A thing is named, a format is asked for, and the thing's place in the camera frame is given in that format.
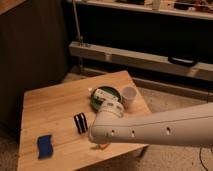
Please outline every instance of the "wooden table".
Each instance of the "wooden table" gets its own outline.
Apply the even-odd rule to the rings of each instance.
[[[25,93],[18,171],[70,171],[146,146],[115,143],[104,150],[94,150],[96,144],[89,142],[86,134],[78,134],[73,115],[84,112],[91,124],[95,113],[90,106],[88,88],[103,85],[119,91],[127,85],[135,87],[128,72],[121,71]],[[150,114],[139,92],[125,117],[133,114]],[[51,158],[38,160],[37,138],[46,134],[52,134],[54,153]]]

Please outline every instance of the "cable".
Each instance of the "cable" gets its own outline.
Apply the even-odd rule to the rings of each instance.
[[[200,152],[199,152],[199,159],[200,159],[200,163],[201,165],[203,166],[203,168],[206,170],[206,171],[209,171],[208,168],[204,165],[203,163],[203,160],[202,160],[202,148],[200,148]]]

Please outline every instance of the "black object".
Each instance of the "black object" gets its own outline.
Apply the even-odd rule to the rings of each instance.
[[[84,113],[74,115],[74,121],[79,134],[85,133],[88,130],[87,119]]]
[[[0,128],[17,141],[24,92],[60,83],[69,70],[59,3],[25,1],[0,15]]]
[[[181,59],[177,59],[177,58],[172,58],[172,57],[168,57],[168,61],[170,63],[173,63],[173,64],[177,64],[177,65],[182,65],[182,66],[186,66],[186,67],[192,67],[194,65],[196,65],[198,63],[197,60],[181,60]]]
[[[52,135],[44,135],[38,137],[37,145],[39,149],[38,159],[51,157],[53,154],[53,147],[51,144]]]

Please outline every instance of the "paper cup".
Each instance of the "paper cup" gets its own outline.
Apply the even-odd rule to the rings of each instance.
[[[122,103],[126,109],[128,109],[132,105],[132,102],[134,101],[136,95],[137,91],[134,87],[128,86],[122,90]]]

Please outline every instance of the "floor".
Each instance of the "floor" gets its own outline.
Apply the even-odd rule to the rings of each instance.
[[[70,73],[65,82],[83,79]],[[153,113],[194,106],[205,101],[177,96],[146,88],[139,88],[150,110]],[[131,170],[131,171],[204,171],[199,160],[199,148],[150,145],[142,158],[140,150],[101,162],[86,170]],[[209,171],[213,170],[213,153],[210,149],[202,149],[202,161]],[[18,145],[4,132],[0,131],[0,171],[14,171],[17,166]]]

